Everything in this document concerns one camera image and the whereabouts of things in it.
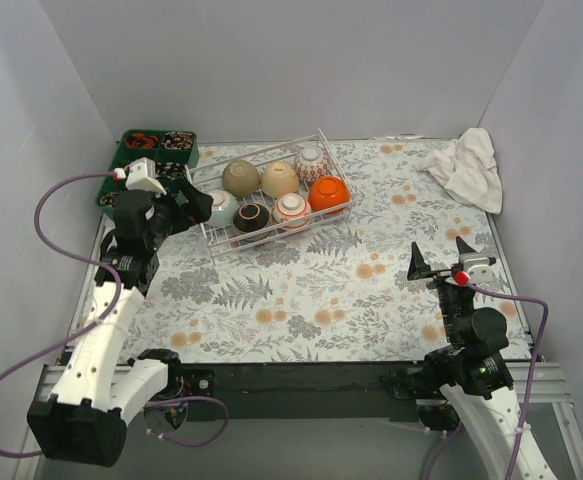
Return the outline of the white wire dish rack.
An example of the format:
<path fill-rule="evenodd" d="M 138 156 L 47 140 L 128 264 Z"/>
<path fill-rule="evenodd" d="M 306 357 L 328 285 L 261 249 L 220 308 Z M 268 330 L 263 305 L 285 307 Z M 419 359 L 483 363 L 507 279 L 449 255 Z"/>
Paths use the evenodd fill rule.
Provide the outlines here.
<path fill-rule="evenodd" d="M 317 147 L 321 149 L 322 153 L 327 157 L 328 172 L 344 183 L 350 196 L 354 195 L 353 187 L 347 179 L 330 142 L 322 130 L 318 130 L 316 133 L 306 137 L 269 145 L 240 155 L 232 155 L 214 163 L 201 161 L 197 167 L 187 167 L 185 171 L 188 180 L 195 188 L 204 193 L 208 193 L 222 187 L 222 172 L 225 166 L 233 161 L 246 160 L 252 163 L 262 173 L 266 167 L 275 162 L 285 161 L 289 163 L 293 161 L 304 147 Z M 234 252 L 239 252 L 274 240 L 281 240 L 294 233 L 300 233 L 307 229 L 324 226 L 328 223 L 345 219 L 349 216 L 351 207 L 352 202 L 347 201 L 337 206 L 313 212 L 306 217 L 306 223 L 301 226 L 296 226 L 293 220 L 288 220 L 283 223 L 271 220 L 270 225 L 264 229 L 253 233 L 241 234 L 232 224 L 212 227 L 204 223 L 201 226 L 201 232 L 211 260 L 217 261 Z"/>

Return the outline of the cream bird pattern bowl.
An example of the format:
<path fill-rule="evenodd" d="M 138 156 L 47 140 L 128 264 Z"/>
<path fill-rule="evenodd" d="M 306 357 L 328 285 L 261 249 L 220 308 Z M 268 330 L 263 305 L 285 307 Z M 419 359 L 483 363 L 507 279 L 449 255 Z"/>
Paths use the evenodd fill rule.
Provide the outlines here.
<path fill-rule="evenodd" d="M 286 162 L 274 162 L 261 175 L 262 191 L 274 199 L 298 190 L 299 178 L 295 169 Z"/>

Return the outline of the white bowl red wreath pattern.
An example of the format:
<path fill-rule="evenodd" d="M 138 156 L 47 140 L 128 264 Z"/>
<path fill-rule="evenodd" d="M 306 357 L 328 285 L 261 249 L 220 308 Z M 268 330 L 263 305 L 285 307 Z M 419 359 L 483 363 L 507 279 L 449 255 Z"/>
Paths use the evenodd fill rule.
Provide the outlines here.
<path fill-rule="evenodd" d="M 283 230 L 296 230 L 311 222 L 311 206 L 308 200 L 297 193 L 288 193 L 279 197 L 271 210 L 276 224 Z"/>

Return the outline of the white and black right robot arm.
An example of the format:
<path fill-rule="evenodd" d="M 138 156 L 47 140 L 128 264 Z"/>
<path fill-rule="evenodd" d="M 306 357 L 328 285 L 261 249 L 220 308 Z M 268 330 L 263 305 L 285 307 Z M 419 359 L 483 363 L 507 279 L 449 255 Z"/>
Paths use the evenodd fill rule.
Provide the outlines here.
<path fill-rule="evenodd" d="M 444 398 L 466 431 L 491 479 L 552 479 L 526 420 L 530 397 L 519 397 L 501 355 L 508 347 L 507 320 L 492 307 L 477 307 L 482 284 L 494 280 L 496 258 L 456 240 L 458 260 L 434 270 L 411 246 L 410 281 L 424 280 L 437 293 L 447 346 L 429 352 L 412 371 L 389 373 L 383 383 L 394 398 Z"/>

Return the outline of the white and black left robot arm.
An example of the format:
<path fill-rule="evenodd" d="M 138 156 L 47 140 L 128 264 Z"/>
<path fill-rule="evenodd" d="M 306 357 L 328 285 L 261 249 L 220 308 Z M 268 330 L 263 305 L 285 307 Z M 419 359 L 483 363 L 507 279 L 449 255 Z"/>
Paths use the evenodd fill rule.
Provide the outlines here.
<path fill-rule="evenodd" d="M 143 352 L 126 376 L 113 380 L 128 329 L 159 268 L 171 235 L 206 222 L 213 199 L 190 182 L 178 194 L 154 180 L 116 197 L 114 228 L 102 240 L 85 334 L 45 400 L 32 402 L 27 422 L 45 457 L 110 467 L 119 459 L 128 424 L 151 400 L 176 398 L 184 386 L 177 353 Z"/>

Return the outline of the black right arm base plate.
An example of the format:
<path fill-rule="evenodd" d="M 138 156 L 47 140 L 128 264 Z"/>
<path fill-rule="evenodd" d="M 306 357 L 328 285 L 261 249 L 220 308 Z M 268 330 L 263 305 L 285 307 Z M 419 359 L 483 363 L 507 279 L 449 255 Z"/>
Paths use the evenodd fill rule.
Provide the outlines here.
<path fill-rule="evenodd" d="M 444 395 L 441 388 L 444 385 L 461 387 L 448 370 L 431 365 L 390 370 L 379 380 L 387 392 L 397 400 L 442 399 Z"/>

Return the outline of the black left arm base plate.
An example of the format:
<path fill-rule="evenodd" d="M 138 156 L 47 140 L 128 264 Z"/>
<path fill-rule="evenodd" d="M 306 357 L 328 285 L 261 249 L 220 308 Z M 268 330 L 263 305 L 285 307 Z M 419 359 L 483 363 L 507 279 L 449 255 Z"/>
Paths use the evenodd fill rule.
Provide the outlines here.
<path fill-rule="evenodd" d="M 188 396 L 211 396 L 216 375 L 210 369 L 169 369 L 166 386 L 148 398 L 149 402 Z"/>

